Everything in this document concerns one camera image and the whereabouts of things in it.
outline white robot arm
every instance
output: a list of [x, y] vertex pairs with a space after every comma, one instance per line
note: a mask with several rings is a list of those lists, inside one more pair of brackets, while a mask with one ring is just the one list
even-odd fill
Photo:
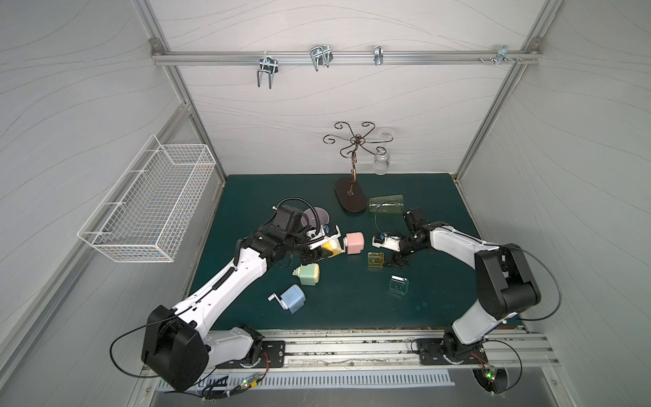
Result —
[[338, 245], [334, 241], [341, 236], [339, 227], [319, 225], [306, 230], [300, 222], [303, 212], [282, 205], [287, 200], [274, 208], [267, 223], [238, 241], [235, 257], [203, 287], [172, 309], [160, 305], [149, 315], [152, 325], [146, 327], [141, 359], [175, 390], [189, 388], [206, 366], [230, 360], [257, 361], [262, 336], [247, 326], [206, 336], [219, 315], [271, 265], [286, 254], [301, 255], [303, 264], [333, 254], [321, 246], [328, 242]]
[[514, 244], [488, 243], [457, 231], [443, 222], [430, 223], [420, 208], [404, 214], [410, 236], [376, 233], [374, 247], [396, 253], [385, 265], [403, 267], [408, 256], [418, 250], [442, 251], [475, 269], [477, 300], [463, 316], [446, 328], [444, 356], [461, 363], [476, 351], [484, 336], [508, 318], [540, 302], [540, 291], [524, 254]]

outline clear glass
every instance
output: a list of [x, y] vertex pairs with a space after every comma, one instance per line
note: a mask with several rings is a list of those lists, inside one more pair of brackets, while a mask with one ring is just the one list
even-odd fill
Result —
[[391, 156], [388, 152], [382, 154], [381, 156], [374, 156], [373, 159], [373, 172], [376, 175], [384, 175], [389, 170], [389, 162], [391, 161]]
[[399, 294], [401, 296], [407, 294], [409, 289], [409, 280], [405, 277], [400, 277], [398, 275], [392, 275], [391, 281], [389, 282], [389, 292]]
[[384, 253], [368, 252], [368, 267], [382, 267], [384, 265]]
[[373, 197], [368, 200], [368, 210], [380, 214], [402, 214], [405, 209], [405, 199], [402, 195]]

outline wire basket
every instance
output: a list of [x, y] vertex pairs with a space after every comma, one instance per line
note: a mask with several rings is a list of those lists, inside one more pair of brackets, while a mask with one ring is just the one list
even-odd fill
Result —
[[215, 167], [206, 145], [152, 138], [77, 234], [116, 262], [174, 261]]

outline brown oval base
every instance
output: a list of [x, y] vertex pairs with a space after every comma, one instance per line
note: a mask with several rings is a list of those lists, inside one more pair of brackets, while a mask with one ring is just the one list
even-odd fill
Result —
[[353, 190], [349, 194], [351, 182], [353, 182], [353, 179], [349, 176], [344, 176], [335, 181], [337, 198], [339, 198], [339, 203], [345, 210], [349, 212], [362, 212], [367, 207], [368, 199], [358, 182], [353, 182]]

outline pink cup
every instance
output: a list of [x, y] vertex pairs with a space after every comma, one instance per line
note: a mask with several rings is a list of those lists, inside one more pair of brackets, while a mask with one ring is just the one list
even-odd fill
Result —
[[364, 250], [364, 235], [362, 232], [346, 233], [344, 247], [349, 255], [357, 255]]

